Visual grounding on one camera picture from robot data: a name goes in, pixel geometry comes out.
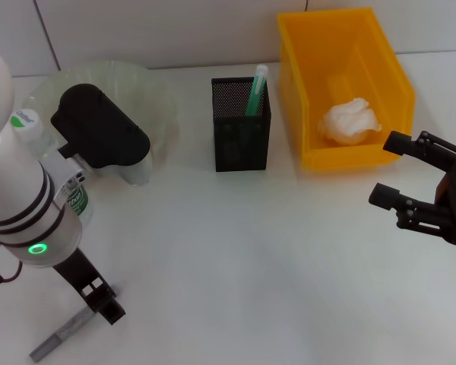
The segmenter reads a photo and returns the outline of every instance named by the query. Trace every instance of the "white bottle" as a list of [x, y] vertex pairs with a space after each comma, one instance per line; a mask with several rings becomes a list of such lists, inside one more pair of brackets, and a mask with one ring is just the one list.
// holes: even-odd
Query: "white bottle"
[[[56, 150], [59, 146], [57, 138], [44, 126], [35, 110], [17, 110], [10, 116], [10, 123], [14, 126], [21, 140], [38, 159], [47, 156], [50, 151]], [[83, 227], [86, 227], [93, 214], [93, 206], [83, 186], [71, 193], [68, 203], [78, 215]]]

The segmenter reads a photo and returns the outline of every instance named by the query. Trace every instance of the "black mesh pen holder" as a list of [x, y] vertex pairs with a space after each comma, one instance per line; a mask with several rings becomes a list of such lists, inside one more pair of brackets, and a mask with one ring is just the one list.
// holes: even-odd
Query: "black mesh pen holder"
[[214, 78], [213, 124], [216, 171], [265, 170], [271, 105], [267, 85], [256, 116], [245, 116], [253, 78]]

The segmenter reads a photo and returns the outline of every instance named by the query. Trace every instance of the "green marker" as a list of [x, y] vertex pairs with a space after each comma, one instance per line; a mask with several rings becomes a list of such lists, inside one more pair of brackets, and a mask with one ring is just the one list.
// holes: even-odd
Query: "green marker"
[[265, 89], [267, 81], [268, 67], [266, 65], [258, 65], [255, 77], [253, 78], [252, 91], [250, 92], [249, 104], [246, 107], [246, 116], [256, 116], [260, 99]]

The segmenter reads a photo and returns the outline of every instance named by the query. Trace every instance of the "black cable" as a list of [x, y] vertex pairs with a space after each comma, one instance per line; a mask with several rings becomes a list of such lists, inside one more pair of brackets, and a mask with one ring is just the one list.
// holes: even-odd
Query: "black cable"
[[10, 283], [11, 281], [14, 281], [16, 278], [18, 278], [18, 275], [20, 275], [21, 272], [22, 272], [22, 267], [23, 266], [24, 266], [24, 264], [22, 263], [22, 261], [19, 261], [18, 262], [18, 268], [17, 268], [17, 271], [15, 272], [15, 275], [12, 276], [11, 278], [3, 279], [2, 283]]

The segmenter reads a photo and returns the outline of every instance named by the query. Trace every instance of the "yellow storage bin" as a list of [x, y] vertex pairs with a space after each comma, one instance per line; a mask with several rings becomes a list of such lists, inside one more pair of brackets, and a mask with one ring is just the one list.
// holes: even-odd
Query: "yellow storage bin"
[[[302, 167], [331, 170], [390, 163], [390, 131], [411, 134], [415, 93], [371, 8], [279, 14], [280, 93]], [[329, 109], [363, 97], [382, 125], [357, 146], [321, 137]]]

